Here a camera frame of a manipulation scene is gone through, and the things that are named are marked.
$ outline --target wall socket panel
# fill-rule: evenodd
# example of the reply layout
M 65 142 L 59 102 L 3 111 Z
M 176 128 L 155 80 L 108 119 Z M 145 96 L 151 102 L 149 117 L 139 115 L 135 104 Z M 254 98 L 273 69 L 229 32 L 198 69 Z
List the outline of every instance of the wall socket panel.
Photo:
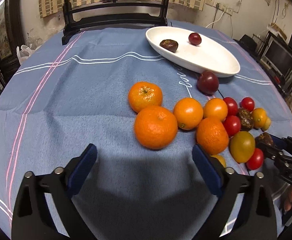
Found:
M 224 11 L 226 14 L 233 15 L 233 8 L 228 7 L 228 4 L 218 2 L 217 0 L 206 0 L 205 4 L 217 8 L 217 3 L 219 3 L 219 10 Z
M 206 0 L 206 4 L 210 6 L 214 6 L 215 0 Z

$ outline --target white plastic bag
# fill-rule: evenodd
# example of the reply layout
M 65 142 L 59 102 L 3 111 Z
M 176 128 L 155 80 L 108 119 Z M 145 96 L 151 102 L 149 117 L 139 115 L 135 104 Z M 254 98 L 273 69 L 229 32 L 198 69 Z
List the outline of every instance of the white plastic bag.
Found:
M 27 47 L 26 45 L 21 46 L 21 51 L 19 47 L 16 48 L 17 58 L 19 59 L 19 63 L 22 63 L 27 60 L 35 51 Z

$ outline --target monitor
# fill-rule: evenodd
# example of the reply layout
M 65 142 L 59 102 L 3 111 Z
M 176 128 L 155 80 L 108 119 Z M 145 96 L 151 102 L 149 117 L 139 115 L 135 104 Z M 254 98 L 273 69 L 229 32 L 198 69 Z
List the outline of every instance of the monitor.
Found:
M 276 66 L 282 75 L 286 76 L 292 70 L 292 55 L 277 42 L 272 41 L 265 56 Z

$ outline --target blue gripper pad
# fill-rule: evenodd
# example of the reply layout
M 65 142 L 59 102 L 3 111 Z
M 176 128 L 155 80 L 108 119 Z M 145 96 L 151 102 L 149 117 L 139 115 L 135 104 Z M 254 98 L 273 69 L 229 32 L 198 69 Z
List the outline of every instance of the blue gripper pad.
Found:
M 285 143 L 284 140 L 282 140 L 281 138 L 274 136 L 274 135 L 270 135 L 270 136 L 271 136 L 273 143 L 275 144 L 277 149 L 279 149 L 279 150 L 286 149 L 287 144 Z
M 198 145 L 193 147 L 193 162 L 195 163 L 198 171 L 200 172 L 202 178 L 204 179 L 209 191 L 212 195 L 216 195 L 217 197 L 221 197 L 222 192 L 222 180 L 210 160 L 208 159 L 203 151 L 200 149 Z
M 92 166 L 95 164 L 97 159 L 96 146 L 94 144 L 89 144 L 80 158 L 81 160 L 78 162 L 67 181 L 66 192 L 69 198 L 79 193 Z

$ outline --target white oval dish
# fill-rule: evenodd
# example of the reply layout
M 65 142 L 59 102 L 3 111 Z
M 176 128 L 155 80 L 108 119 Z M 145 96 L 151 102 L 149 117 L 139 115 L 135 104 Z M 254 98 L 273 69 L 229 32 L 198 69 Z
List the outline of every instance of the white oval dish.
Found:
M 189 70 L 202 73 L 210 70 L 217 77 L 230 77 L 240 71 L 238 60 L 218 42 L 200 34 L 202 42 L 194 46 L 188 41 L 190 30 L 159 26 L 146 31 L 146 38 L 150 45 L 166 59 Z M 175 53 L 160 47 L 162 40 L 171 39 L 178 42 Z

